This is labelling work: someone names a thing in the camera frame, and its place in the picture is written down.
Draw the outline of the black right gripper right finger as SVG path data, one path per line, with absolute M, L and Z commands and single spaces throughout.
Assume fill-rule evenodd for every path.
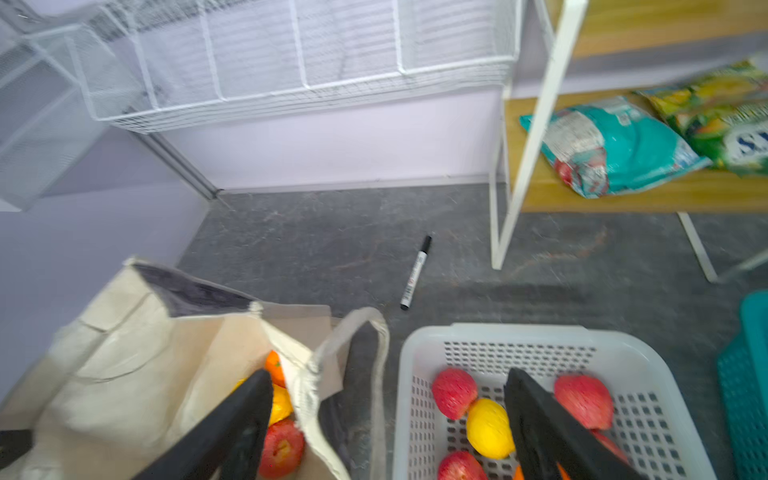
M 526 479 L 636 479 L 631 466 L 606 449 L 528 373 L 512 368 L 505 406 Z

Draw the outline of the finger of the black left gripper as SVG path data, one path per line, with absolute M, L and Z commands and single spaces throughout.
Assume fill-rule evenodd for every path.
M 33 448 L 33 431 L 0 431 L 0 469 L 3 470 L 26 455 Z

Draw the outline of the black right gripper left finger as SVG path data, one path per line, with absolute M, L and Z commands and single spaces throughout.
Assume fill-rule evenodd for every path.
M 137 479 L 254 479 L 271 415 L 270 374 L 258 370 Z

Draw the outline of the beige canvas grocery bag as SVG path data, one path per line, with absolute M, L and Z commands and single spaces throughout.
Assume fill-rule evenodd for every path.
M 33 448 L 1 475 L 134 479 L 265 370 L 275 350 L 307 444 L 296 477 L 346 479 L 341 428 L 322 405 L 342 389 L 338 354 L 364 325 L 378 335 L 369 373 L 369 475 L 384 479 L 390 336 L 378 310 L 335 319 L 324 305 L 265 302 L 138 259 L 57 332 L 3 400 L 1 430 L 32 430 Z

